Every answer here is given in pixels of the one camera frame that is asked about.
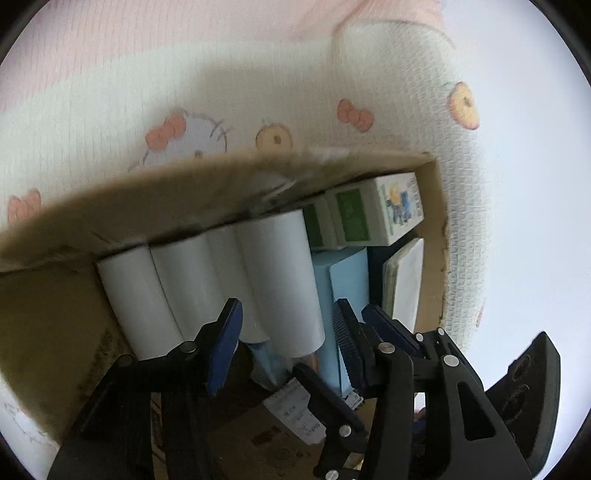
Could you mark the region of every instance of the light blue block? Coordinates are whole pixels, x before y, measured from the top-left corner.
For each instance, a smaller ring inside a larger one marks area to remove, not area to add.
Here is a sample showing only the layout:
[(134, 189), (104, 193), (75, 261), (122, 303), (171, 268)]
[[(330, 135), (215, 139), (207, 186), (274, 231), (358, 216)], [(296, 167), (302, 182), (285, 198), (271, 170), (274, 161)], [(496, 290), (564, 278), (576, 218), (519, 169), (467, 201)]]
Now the light blue block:
[(326, 340), (317, 352), (319, 375), (337, 395), (345, 397), (352, 389), (336, 343), (332, 307), (336, 300), (347, 299), (361, 320), (361, 310), (369, 303), (367, 250), (345, 248), (312, 253), (312, 263), (326, 334)]

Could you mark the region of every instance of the white roll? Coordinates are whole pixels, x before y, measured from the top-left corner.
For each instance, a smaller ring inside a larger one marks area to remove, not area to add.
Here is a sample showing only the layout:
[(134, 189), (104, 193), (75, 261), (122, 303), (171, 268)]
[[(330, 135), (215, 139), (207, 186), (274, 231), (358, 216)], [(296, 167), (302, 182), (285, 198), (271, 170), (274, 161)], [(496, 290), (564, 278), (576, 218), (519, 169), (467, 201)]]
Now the white roll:
[(240, 223), (236, 233), (274, 348), (287, 358), (314, 353), (324, 327), (301, 210)]
[(261, 314), (248, 280), (236, 228), (233, 225), (223, 226), (207, 232), (206, 236), (224, 298), (233, 297), (242, 302), (240, 340), (246, 343), (266, 342), (269, 337), (262, 329)]
[(166, 355), (182, 343), (148, 247), (98, 263), (100, 278), (121, 329), (140, 360)]
[(185, 340), (219, 317), (224, 299), (205, 235), (153, 247), (164, 294)]

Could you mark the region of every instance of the green and white box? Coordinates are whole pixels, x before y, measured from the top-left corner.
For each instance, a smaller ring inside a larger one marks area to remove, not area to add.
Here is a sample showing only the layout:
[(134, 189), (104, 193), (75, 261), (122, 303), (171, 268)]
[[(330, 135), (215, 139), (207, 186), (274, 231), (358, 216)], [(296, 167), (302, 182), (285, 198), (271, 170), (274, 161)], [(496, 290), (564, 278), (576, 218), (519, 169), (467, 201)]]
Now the green and white box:
[(414, 173), (398, 173), (326, 192), (339, 245), (392, 245), (423, 220)]
[(345, 247), (337, 242), (335, 225), (325, 195), (290, 205), (289, 210), (294, 209), (301, 209), (304, 214), (310, 250), (340, 250)]

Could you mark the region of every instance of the white wall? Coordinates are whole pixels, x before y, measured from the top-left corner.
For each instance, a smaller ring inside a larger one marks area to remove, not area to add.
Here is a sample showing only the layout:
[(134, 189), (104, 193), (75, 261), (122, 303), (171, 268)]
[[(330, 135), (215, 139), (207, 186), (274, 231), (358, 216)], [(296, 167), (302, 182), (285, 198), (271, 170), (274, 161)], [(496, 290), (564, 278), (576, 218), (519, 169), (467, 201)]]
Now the white wall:
[(591, 407), (591, 88), (528, 0), (447, 0), (496, 192), (488, 291), (468, 360), (485, 387), (541, 330), (561, 355), (543, 478)]

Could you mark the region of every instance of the pink bow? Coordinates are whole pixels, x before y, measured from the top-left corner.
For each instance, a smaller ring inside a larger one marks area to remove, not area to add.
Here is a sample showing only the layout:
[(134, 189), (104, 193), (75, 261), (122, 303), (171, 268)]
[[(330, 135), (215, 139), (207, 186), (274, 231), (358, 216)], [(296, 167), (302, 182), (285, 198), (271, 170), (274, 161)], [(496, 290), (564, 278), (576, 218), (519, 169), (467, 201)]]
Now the pink bow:
[(153, 128), (146, 135), (150, 150), (164, 150), (172, 138), (182, 137), (187, 129), (187, 122), (181, 114), (169, 116), (161, 127)]
[(22, 222), (41, 209), (41, 193), (32, 189), (22, 198), (11, 196), (8, 201), (8, 225), (15, 225)]
[(357, 110), (350, 100), (342, 99), (336, 108), (336, 118), (344, 124), (351, 124), (360, 132), (366, 132), (374, 124), (374, 115), (369, 110)]

